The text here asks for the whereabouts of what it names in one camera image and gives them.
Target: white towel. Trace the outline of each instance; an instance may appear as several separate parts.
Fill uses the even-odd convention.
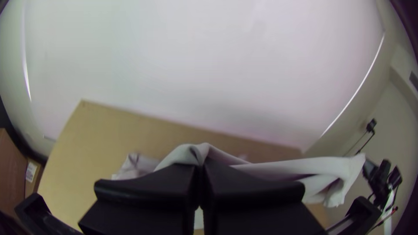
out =
[[[344,203],[344,197],[361,172],[365,155],[353,157],[319,157],[290,161],[250,163],[219,150],[208,143],[182,144],[175,148],[159,164],[140,154],[128,155],[120,171],[112,179],[141,177],[174,163],[203,165],[206,157],[229,165],[258,178],[270,181],[296,180],[305,185],[303,203],[320,203],[336,207]],[[203,212],[195,213],[195,229],[203,228]]]

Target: brown surface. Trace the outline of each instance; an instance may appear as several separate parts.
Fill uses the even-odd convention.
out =
[[[25,198],[29,197],[31,194],[38,191],[40,178],[41,178],[42,173],[44,171],[44,168],[42,167],[42,165],[40,163],[28,158],[27,163],[29,164],[29,162],[32,162],[33,164],[35,164],[37,166],[37,168],[36,168],[36,172],[35,172],[35,175],[34,175],[34,180],[32,181],[32,183],[30,183],[27,180],[25,181]]]
[[[294,148],[204,131],[82,101],[52,150],[38,192],[57,218],[78,229],[77,222],[96,200],[94,182],[116,173],[128,153],[140,152],[162,159],[180,144],[203,142],[233,155],[246,154],[252,162],[301,157],[301,152]]]
[[[17,218],[14,207],[25,197],[26,165],[27,159],[0,129],[0,210],[13,218]]]

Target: sticker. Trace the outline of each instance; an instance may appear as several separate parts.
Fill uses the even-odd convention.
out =
[[[29,162],[26,169],[26,180],[32,183],[34,181],[36,168],[38,168],[35,164],[32,162]]]

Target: wooden table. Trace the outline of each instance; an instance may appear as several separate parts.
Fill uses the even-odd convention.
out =
[[[235,156],[245,154],[251,162],[302,156],[295,148],[232,137],[81,101],[49,156],[38,193],[54,216],[80,230],[78,221],[96,200],[94,182],[110,179],[128,153],[140,152],[163,159],[180,144],[203,142]],[[328,226],[322,205],[308,208],[323,226]]]

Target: electrical cable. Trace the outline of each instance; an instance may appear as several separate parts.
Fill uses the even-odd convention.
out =
[[[388,215],[388,216],[386,216],[384,219],[382,219],[382,221],[380,221],[378,224],[376,224],[374,227],[372,227],[370,230],[369,230],[369,233],[373,230],[373,229],[375,229],[375,228],[377,228],[377,227],[379,227],[380,225],[382,225],[387,219],[389,219],[396,211],[398,210],[398,207],[395,207],[395,208],[393,208],[392,209],[392,212],[391,212],[391,214],[390,215]]]
[[[367,145],[367,143],[373,138],[373,136],[376,134],[376,132],[374,130],[371,131],[372,135],[369,137],[369,139],[366,141],[366,143],[356,152],[356,154],[359,154],[361,152],[361,150],[363,150],[363,148]]]
[[[358,142],[360,142],[361,139],[363,139],[363,137],[367,134],[367,131],[364,132],[364,134],[357,140],[357,142],[355,144],[353,144],[353,146],[351,146],[351,148],[344,154],[344,156],[347,156],[347,154],[358,144]]]
[[[398,193],[398,188],[399,188],[399,185],[395,189],[395,195],[393,196],[393,202],[392,202],[392,204],[386,209],[385,212],[387,212],[395,204],[396,194]]]
[[[370,201],[370,198],[371,198],[373,195],[374,195],[374,193],[371,193],[371,194],[367,197],[367,200],[369,200],[369,201]]]

